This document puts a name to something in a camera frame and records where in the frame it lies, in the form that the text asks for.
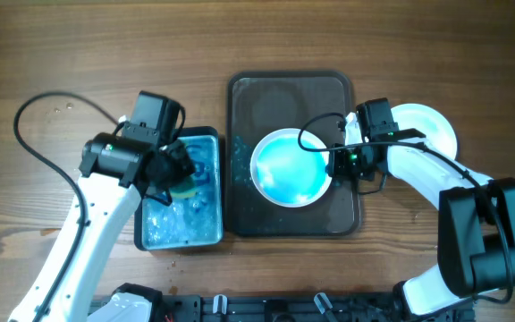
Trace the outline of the white plate two smears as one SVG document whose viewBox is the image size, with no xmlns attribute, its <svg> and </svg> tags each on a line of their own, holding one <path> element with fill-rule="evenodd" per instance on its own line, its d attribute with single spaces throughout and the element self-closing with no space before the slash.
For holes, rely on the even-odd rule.
<svg viewBox="0 0 515 322">
<path fill-rule="evenodd" d="M 407 103 L 392 107 L 393 119 L 399 124 L 401 130 L 410 128 L 424 133 L 424 139 L 408 139 L 397 142 L 369 142 L 361 141 L 359 120 L 356 109 L 345 117 L 344 143 L 354 148 L 363 146 L 389 148 L 399 146 L 410 148 L 418 146 L 424 149 L 435 150 L 444 156 L 455 159 L 458 154 L 458 141 L 455 130 L 449 121 L 430 106 L 417 103 Z"/>
</svg>

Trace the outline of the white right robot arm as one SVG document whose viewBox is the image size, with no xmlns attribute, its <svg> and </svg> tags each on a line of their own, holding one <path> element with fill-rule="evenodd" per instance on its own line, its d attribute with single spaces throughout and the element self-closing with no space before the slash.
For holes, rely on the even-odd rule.
<svg viewBox="0 0 515 322">
<path fill-rule="evenodd" d="M 515 288 L 515 179 L 493 179 L 447 157 L 423 136 L 389 132 L 329 148 L 328 173 L 400 179 L 438 212 L 437 262 L 393 289 L 396 320 L 432 318 L 472 301 L 508 303 Z"/>
</svg>

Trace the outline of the green yellow sponge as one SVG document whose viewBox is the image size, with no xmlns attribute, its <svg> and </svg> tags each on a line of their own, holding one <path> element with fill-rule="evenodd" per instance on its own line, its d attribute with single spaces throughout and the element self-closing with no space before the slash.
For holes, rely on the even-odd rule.
<svg viewBox="0 0 515 322">
<path fill-rule="evenodd" d="M 169 192 L 172 199 L 190 199 L 197 194 L 198 188 L 195 180 L 189 176 L 173 186 Z"/>
</svg>

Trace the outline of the white plate streak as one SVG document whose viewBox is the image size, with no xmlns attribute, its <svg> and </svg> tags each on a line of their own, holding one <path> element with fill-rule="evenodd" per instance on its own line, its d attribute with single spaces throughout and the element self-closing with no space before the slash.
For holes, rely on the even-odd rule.
<svg viewBox="0 0 515 322">
<path fill-rule="evenodd" d="M 254 148 L 250 177 L 269 202 L 302 208 L 321 199 L 332 178 L 327 174 L 329 153 L 316 135 L 295 128 L 267 134 Z"/>
</svg>

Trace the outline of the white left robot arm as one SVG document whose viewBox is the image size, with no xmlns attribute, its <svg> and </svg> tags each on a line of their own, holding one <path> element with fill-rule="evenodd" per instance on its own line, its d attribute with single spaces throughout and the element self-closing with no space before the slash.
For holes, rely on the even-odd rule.
<svg viewBox="0 0 515 322">
<path fill-rule="evenodd" d="M 184 143 L 99 133 L 82 150 L 76 198 L 44 266 L 11 321 L 84 321 L 118 236 L 151 187 L 194 171 Z"/>
</svg>

